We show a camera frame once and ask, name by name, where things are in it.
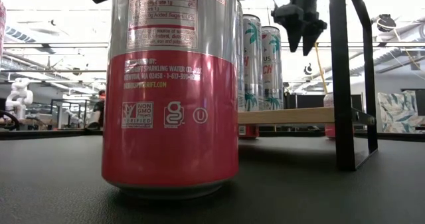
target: black table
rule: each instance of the black table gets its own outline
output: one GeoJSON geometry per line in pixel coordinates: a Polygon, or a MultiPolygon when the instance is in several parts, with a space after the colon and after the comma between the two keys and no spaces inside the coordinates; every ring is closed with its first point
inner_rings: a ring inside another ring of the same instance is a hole
{"type": "Polygon", "coordinates": [[[1,141],[0,223],[423,223],[425,144],[380,141],[352,173],[335,169],[333,145],[242,141],[239,174],[216,193],[150,202],[100,177],[99,136],[1,141]]]}

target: ceiling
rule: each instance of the ceiling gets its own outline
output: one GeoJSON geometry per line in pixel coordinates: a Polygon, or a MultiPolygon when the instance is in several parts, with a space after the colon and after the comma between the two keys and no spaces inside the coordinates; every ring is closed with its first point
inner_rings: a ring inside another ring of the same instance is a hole
{"type": "MultiPolygon", "coordinates": [[[[110,38],[111,1],[99,5],[91,0],[2,0],[7,7],[7,24],[29,34],[38,43],[107,43],[110,38]]],[[[276,0],[278,4],[287,0],[276,0]]],[[[416,24],[416,20],[425,17],[423,0],[364,0],[369,15],[390,13],[396,19],[398,27],[416,24]]],[[[317,10],[320,19],[329,23],[329,0],[319,0],[317,10]]],[[[243,1],[244,13],[259,16],[263,25],[277,26],[281,30],[282,40],[286,41],[286,31],[273,23],[270,0],[243,1]]],[[[351,0],[347,0],[347,30],[349,42],[361,42],[362,28],[351,0]]],[[[378,40],[395,39],[394,33],[381,33],[374,30],[378,40]]],[[[319,38],[319,42],[330,42],[329,29],[319,38]]],[[[55,65],[57,69],[78,67],[80,69],[104,70],[108,65],[106,48],[54,49],[54,54],[40,52],[36,49],[11,49],[9,52],[23,55],[27,59],[45,65],[55,65]]],[[[350,56],[357,54],[361,48],[350,49],[350,56]]],[[[319,49],[322,68],[331,66],[329,49],[319,49]]],[[[284,80],[300,80],[308,78],[304,67],[311,64],[311,73],[319,72],[317,54],[312,51],[303,57],[301,51],[290,53],[287,48],[282,51],[284,80]]],[[[84,73],[83,76],[63,74],[69,79],[104,80],[105,73],[84,73]]]]}

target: wooden shelf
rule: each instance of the wooden shelf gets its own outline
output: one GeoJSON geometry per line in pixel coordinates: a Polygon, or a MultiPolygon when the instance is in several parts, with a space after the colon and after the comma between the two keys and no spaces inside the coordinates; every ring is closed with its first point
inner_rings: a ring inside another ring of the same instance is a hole
{"type": "Polygon", "coordinates": [[[238,113],[239,124],[326,124],[334,121],[333,107],[238,113]]]}

